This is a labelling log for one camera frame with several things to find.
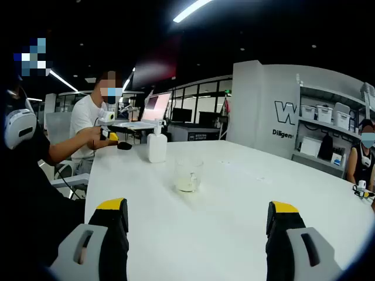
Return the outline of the person's left hand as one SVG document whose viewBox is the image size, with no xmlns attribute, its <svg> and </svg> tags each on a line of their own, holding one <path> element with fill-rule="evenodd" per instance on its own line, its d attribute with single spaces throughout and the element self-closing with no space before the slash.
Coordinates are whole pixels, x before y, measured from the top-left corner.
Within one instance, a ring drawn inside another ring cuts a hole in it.
<svg viewBox="0 0 375 281">
<path fill-rule="evenodd" d="M 86 128 L 86 134 L 88 137 L 87 146 L 91 150 L 98 149 L 101 146 L 101 128 L 99 126 L 94 126 L 91 128 Z"/>
</svg>

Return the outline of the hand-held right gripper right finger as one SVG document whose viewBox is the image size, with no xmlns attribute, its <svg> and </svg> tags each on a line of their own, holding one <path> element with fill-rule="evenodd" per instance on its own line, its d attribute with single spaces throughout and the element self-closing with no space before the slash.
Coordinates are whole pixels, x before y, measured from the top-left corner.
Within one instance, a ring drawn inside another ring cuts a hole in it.
<svg viewBox="0 0 375 281">
<path fill-rule="evenodd" d="M 266 226 L 267 280 L 336 280 L 342 273 L 335 250 L 292 205 L 269 202 Z"/>
</svg>

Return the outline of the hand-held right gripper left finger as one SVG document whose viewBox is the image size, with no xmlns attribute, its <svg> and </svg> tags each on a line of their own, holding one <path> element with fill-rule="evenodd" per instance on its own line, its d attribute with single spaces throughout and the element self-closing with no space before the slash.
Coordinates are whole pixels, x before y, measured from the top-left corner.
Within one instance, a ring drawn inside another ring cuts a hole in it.
<svg viewBox="0 0 375 281">
<path fill-rule="evenodd" d="M 50 267 L 56 280 L 127 280 L 128 206 L 125 198 L 101 203 L 88 224 L 59 245 Z"/>
</svg>

